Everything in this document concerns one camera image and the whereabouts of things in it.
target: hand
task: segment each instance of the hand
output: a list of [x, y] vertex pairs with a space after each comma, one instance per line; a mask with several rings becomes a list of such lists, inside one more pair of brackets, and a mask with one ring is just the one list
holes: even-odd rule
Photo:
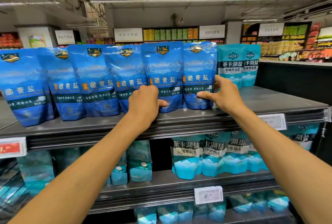
[[201, 91], [198, 97], [213, 100], [218, 108], [232, 115], [245, 107], [237, 86], [231, 80], [215, 75], [215, 89], [220, 88], [217, 93]]
[[168, 103], [158, 99], [158, 88], [154, 85], [142, 85], [129, 97], [128, 115], [135, 121], [142, 124], [142, 127], [149, 128], [156, 119], [160, 106], [167, 106]]

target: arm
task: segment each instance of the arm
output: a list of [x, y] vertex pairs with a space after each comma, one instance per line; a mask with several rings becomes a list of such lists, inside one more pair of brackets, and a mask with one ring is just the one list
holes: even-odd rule
[[141, 86], [129, 98], [129, 112], [94, 147], [34, 197], [9, 224], [79, 224], [129, 145], [158, 114], [155, 86]]
[[199, 92], [229, 113], [247, 134], [305, 223], [332, 220], [332, 167], [285, 137], [248, 109], [235, 84], [218, 75], [218, 93]]

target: price tag holder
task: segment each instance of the price tag holder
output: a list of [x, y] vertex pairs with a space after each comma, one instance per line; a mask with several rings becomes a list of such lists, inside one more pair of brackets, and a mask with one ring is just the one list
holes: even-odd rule
[[27, 155], [26, 137], [0, 138], [0, 159]]
[[195, 188], [193, 192], [196, 205], [224, 200], [221, 186]]
[[259, 115], [258, 117], [263, 119], [276, 130], [287, 130], [285, 114], [283, 113]]

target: brand logo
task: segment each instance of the brand logo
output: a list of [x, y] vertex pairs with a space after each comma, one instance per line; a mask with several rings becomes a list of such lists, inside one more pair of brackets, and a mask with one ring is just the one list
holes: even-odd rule
[[202, 51], [202, 48], [199, 46], [190, 46], [190, 51], [197, 54], [198, 52]]
[[18, 53], [11, 53], [11, 54], [1, 54], [1, 59], [3, 61], [7, 61], [9, 63], [16, 62], [20, 59], [20, 56]]
[[249, 52], [249, 53], [246, 54], [246, 57], [249, 58], [249, 59], [253, 58], [254, 56], [255, 56], [255, 54], [252, 53], [252, 52]]
[[63, 50], [63, 51], [56, 52], [56, 57], [64, 60], [64, 59], [67, 59], [69, 57], [69, 55], [68, 55], [67, 51]]
[[131, 56], [132, 55], [132, 49], [120, 50], [120, 55], [123, 55], [125, 57]]
[[234, 59], [238, 58], [239, 55], [237, 53], [232, 52], [227, 57], [231, 60], [234, 60]]
[[102, 54], [102, 49], [88, 49], [88, 55], [98, 57]]
[[169, 51], [169, 47], [168, 47], [168, 46], [158, 46], [158, 47], [157, 47], [157, 52], [158, 52], [159, 54], [164, 55], [164, 54], [167, 54], [168, 51]]

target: mountain logo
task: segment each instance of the mountain logo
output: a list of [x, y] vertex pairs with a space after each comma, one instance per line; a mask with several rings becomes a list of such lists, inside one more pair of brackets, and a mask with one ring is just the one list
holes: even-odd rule
[[167, 54], [168, 51], [169, 51], [169, 47], [168, 47], [168, 46], [158, 46], [158, 47], [157, 47], [157, 52], [158, 52], [159, 54], [164, 55], [164, 54]]
[[120, 50], [120, 55], [123, 55], [125, 57], [131, 56], [132, 55], [132, 49]]
[[9, 63], [14, 63], [20, 59], [20, 56], [18, 53], [1, 54], [1, 59]]
[[101, 54], [102, 54], [102, 49], [100, 48], [88, 49], [88, 55], [91, 55], [93, 57], [98, 57]]
[[67, 51], [62, 50], [62, 51], [56, 52], [56, 57], [64, 60], [64, 59], [67, 59], [69, 57], [69, 55], [68, 55]]
[[199, 46], [190, 46], [190, 51], [197, 54], [198, 52], [202, 51], [202, 48]]
[[253, 58], [254, 56], [255, 56], [255, 54], [252, 53], [252, 52], [249, 52], [249, 53], [246, 54], [246, 57], [249, 58], [249, 59]]
[[232, 52], [227, 57], [231, 60], [234, 60], [234, 59], [238, 58], [239, 55], [237, 53]]

